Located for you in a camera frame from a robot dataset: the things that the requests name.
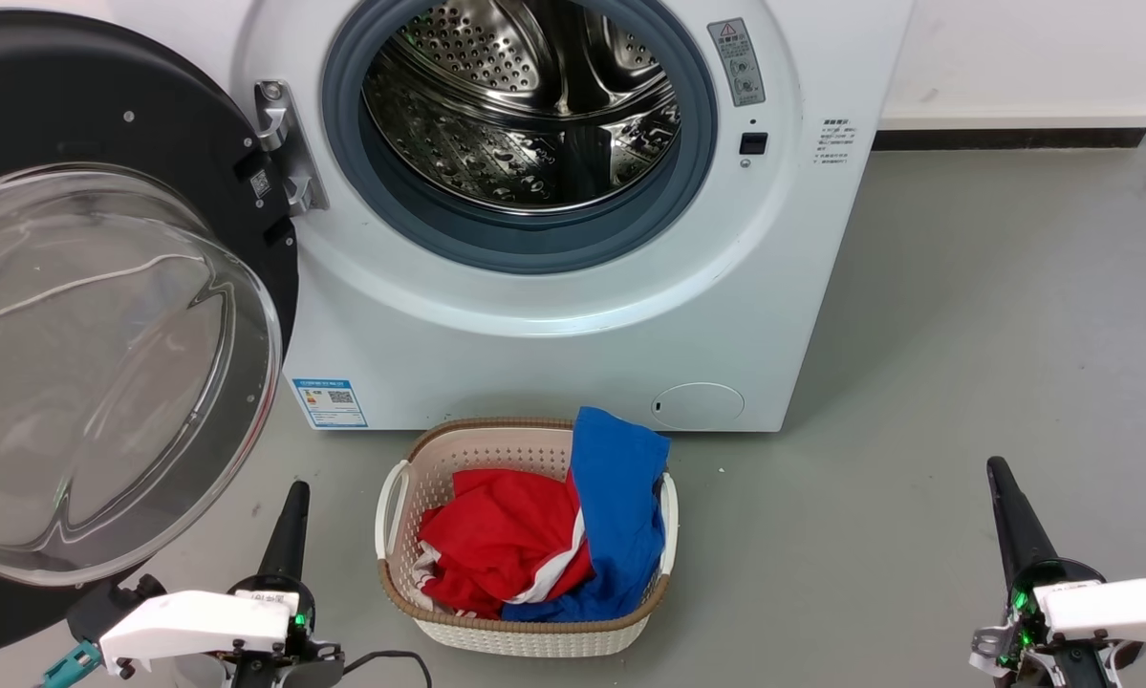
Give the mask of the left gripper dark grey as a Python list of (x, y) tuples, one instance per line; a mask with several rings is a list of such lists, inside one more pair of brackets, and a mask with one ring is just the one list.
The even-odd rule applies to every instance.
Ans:
[(297, 580), (303, 576), (309, 515), (311, 485), (293, 480), (272, 527), (259, 574), (230, 589), (249, 599), (283, 602), (292, 613), (284, 639), (266, 652), (240, 648), (228, 657), (228, 688), (336, 688), (344, 677), (344, 649), (314, 638), (314, 594)]

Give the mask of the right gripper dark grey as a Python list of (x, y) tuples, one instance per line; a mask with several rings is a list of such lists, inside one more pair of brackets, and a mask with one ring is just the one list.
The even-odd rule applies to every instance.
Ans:
[(995, 688), (1122, 688), (1120, 671), (1139, 660), (1139, 644), (1105, 632), (1066, 640), (1049, 630), (1037, 591), (1070, 591), (1106, 583), (1092, 566), (1059, 560), (1047, 532), (1005, 458), (986, 461), (992, 519), (1010, 584), (1005, 621), (974, 632), (970, 665)]

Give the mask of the black round glass washer door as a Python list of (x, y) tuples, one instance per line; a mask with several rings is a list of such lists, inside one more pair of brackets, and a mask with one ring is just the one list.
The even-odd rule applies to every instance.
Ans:
[(0, 650), (214, 505), (297, 292), (283, 175), (210, 75), (110, 18), (0, 8)]

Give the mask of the white front-load washing machine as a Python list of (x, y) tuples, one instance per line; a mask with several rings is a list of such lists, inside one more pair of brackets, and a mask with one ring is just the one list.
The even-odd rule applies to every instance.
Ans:
[[(300, 319), (286, 378), (350, 380), (370, 430), (570, 419), (581, 406), (668, 428), (653, 399), (689, 382), (745, 398), (720, 431), (782, 430), (915, 11), (915, 0), (676, 0), (719, 100), (701, 191), (617, 260), (507, 274), (402, 239), (342, 174), (322, 77), (361, 0), (60, 1), (159, 39), (256, 118), (254, 83), (292, 87), (331, 208), (295, 221)], [(759, 105), (733, 105), (707, 31), (739, 17), (766, 84)], [(813, 164), (826, 118), (855, 126), (845, 164)], [(768, 132), (768, 153), (739, 156), (744, 132)]]

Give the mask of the silver metal door hinge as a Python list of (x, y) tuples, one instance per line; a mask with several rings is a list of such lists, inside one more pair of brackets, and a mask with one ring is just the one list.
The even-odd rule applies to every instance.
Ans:
[(292, 87), (272, 79), (257, 81), (253, 96), (257, 136), (264, 151), (270, 154), (270, 161), (278, 165), (290, 214), (325, 212), (331, 201), (320, 179)]

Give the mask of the blue energy label sticker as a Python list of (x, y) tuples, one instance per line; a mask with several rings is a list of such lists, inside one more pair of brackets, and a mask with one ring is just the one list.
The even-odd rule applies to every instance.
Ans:
[(350, 380), (292, 378), (298, 404), (314, 430), (367, 430)]

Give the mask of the red garment with white trim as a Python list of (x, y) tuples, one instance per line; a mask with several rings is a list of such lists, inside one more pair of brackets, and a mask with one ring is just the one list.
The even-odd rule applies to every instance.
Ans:
[(410, 580), (421, 605), (499, 619), (594, 578), (573, 480), (511, 469), (453, 474), (453, 500), (423, 514)]

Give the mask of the teal connector piece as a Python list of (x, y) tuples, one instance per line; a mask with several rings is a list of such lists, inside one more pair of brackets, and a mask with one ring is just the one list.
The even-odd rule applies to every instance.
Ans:
[(96, 669), (102, 667), (99, 646), (80, 641), (70, 652), (44, 672), (33, 688), (74, 688)]

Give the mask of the beige plastic laundry basket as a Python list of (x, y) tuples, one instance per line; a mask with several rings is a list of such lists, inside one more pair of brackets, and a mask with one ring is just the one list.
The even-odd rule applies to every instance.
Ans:
[(452, 419), (419, 436), (392, 467), (380, 488), (375, 546), (380, 587), (402, 613), (437, 643), (468, 652), (581, 658), (622, 652), (637, 640), (664, 601), (678, 552), (678, 492), (669, 474), (659, 487), (664, 552), (636, 610), (612, 621), (487, 621), (419, 604), (411, 571), (419, 561), (422, 514), (454, 497), (453, 474), (468, 467), (505, 467), (563, 479), (568, 474), (573, 423), (568, 419)]

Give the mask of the blue garment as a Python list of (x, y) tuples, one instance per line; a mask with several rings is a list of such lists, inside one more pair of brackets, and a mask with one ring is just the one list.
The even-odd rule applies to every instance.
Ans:
[(650, 428), (578, 411), (570, 474), (592, 576), (550, 601), (504, 605), (504, 621), (613, 621), (638, 608), (664, 552), (659, 487), (669, 449)]

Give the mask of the round white filter cover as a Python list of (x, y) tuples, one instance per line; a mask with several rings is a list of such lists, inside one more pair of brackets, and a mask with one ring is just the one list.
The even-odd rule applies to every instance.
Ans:
[(678, 431), (720, 431), (745, 411), (745, 398), (733, 388), (689, 382), (656, 396), (651, 413), (659, 425)]

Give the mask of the black baseboard strip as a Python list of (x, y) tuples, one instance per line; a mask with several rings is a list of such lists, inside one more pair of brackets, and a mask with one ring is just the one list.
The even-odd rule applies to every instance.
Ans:
[(876, 153), (927, 151), (1070, 151), (1072, 149), (1133, 149), (1146, 127), (1117, 130), (884, 130), (876, 134)]

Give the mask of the small printed text label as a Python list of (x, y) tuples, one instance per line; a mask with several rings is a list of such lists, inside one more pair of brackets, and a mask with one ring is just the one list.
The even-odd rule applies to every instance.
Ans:
[(813, 164), (835, 165), (851, 161), (856, 130), (848, 118), (826, 118), (821, 123), (813, 149)]

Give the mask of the stainless steel washer drum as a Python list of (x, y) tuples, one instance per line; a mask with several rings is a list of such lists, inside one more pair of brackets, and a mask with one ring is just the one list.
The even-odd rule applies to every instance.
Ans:
[(681, 131), (656, 53), (575, 0), (444, 0), (383, 44), (362, 100), (416, 175), (507, 214), (614, 200)]

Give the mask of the grey warning sticker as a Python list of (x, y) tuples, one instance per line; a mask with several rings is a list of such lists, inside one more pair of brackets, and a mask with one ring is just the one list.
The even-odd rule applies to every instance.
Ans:
[(745, 21), (739, 17), (713, 22), (707, 31), (722, 62), (733, 105), (766, 103), (766, 84)]

